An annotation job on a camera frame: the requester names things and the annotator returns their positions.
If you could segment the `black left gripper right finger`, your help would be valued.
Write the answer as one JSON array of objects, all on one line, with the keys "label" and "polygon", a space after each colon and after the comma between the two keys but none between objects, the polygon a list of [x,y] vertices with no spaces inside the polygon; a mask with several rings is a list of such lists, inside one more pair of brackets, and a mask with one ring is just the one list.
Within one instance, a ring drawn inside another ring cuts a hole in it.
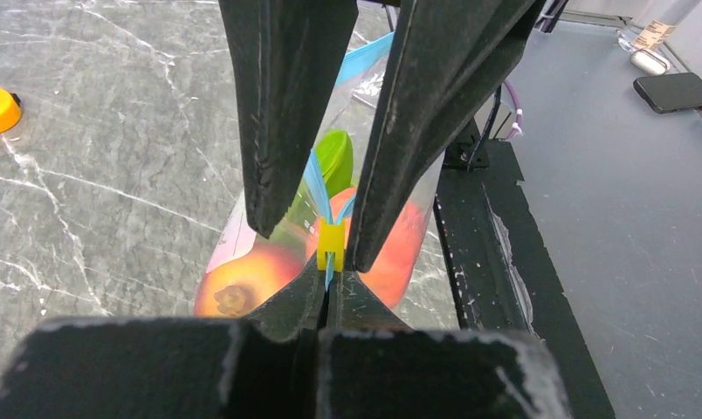
[{"label": "black left gripper right finger", "polygon": [[319,418],[569,418],[554,357],[521,331],[320,329]]}]

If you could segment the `peach toy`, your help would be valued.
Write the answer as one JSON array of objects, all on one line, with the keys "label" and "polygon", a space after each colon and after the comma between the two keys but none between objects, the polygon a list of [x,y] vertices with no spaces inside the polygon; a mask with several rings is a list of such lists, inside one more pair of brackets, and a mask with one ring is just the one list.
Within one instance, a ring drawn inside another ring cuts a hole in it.
[{"label": "peach toy", "polygon": [[[317,249],[318,214],[307,193],[295,202],[305,230],[305,259],[309,259]],[[406,203],[372,268],[360,274],[363,284],[390,309],[398,305],[407,290],[426,230],[425,215],[415,203]]]}]

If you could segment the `red apple toy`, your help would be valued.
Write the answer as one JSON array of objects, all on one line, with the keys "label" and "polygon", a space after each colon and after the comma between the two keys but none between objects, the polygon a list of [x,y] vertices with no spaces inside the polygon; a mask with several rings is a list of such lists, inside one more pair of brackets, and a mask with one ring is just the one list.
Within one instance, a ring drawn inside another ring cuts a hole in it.
[{"label": "red apple toy", "polygon": [[303,267],[304,261],[291,251],[275,244],[258,244],[206,273],[196,293],[194,314],[245,316],[292,282]]}]

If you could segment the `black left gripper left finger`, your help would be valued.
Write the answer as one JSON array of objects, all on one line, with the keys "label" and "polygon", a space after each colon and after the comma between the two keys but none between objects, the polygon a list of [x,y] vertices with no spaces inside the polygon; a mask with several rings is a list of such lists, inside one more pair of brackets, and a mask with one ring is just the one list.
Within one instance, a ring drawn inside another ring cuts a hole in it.
[{"label": "black left gripper left finger", "polygon": [[244,319],[58,317],[16,347],[0,418],[312,418],[315,263]]}]

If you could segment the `green leaf toy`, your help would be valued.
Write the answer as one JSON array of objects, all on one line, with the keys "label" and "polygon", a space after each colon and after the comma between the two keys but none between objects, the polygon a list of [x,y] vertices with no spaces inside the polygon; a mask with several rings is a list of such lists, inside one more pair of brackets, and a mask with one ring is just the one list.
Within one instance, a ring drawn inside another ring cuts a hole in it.
[{"label": "green leaf toy", "polygon": [[331,214],[330,200],[351,186],[354,150],[350,135],[331,129],[311,151],[286,220],[309,227]]}]

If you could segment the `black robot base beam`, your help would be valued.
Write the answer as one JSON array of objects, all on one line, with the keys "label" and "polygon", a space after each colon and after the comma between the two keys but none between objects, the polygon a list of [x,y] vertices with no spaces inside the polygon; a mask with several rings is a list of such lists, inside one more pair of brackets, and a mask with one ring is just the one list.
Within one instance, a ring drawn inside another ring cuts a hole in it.
[{"label": "black robot base beam", "polygon": [[460,328],[522,330],[556,360],[575,418],[613,418],[609,400],[521,187],[511,143],[485,164],[445,168],[433,203]]}]

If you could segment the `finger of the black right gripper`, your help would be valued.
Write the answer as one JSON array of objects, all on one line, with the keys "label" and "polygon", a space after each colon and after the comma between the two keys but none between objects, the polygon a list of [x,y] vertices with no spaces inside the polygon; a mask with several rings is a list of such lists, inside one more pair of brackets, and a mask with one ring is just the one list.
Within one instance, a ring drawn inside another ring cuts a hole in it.
[{"label": "finger of the black right gripper", "polygon": [[371,268],[418,181],[520,62],[543,6],[402,2],[355,197],[349,270]]},{"label": "finger of the black right gripper", "polygon": [[291,206],[352,35],[355,1],[222,1],[247,223],[269,237]]}]

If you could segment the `clear zip top bag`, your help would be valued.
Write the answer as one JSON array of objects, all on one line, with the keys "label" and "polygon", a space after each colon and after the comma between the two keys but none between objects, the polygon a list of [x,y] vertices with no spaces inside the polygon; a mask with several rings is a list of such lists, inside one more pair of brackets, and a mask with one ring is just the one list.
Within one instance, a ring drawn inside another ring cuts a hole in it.
[{"label": "clear zip top bag", "polygon": [[[314,147],[327,131],[344,130],[343,125],[353,119],[349,111],[352,100],[362,102],[361,111],[364,115],[369,116],[373,113],[381,92],[392,41],[392,35],[386,34],[345,55]],[[392,309],[386,307],[363,284],[361,272],[344,271],[342,268],[352,227],[362,161],[368,145],[366,134],[347,133],[351,137],[354,150],[351,186],[330,200],[329,216],[318,216],[317,249],[311,258],[305,259],[303,227],[288,222],[284,216],[270,237],[261,237],[247,223],[244,198],[237,200],[210,257],[206,273],[221,263],[247,254],[258,244],[279,245],[304,261],[302,271],[292,282],[261,306],[239,318],[256,319],[269,328],[283,332],[297,325],[303,315],[325,310],[326,323],[333,327],[403,328],[403,321],[395,313],[397,305]],[[441,168],[442,160],[436,159],[418,181],[406,202],[415,203],[426,212],[423,239],[428,232]]]}]

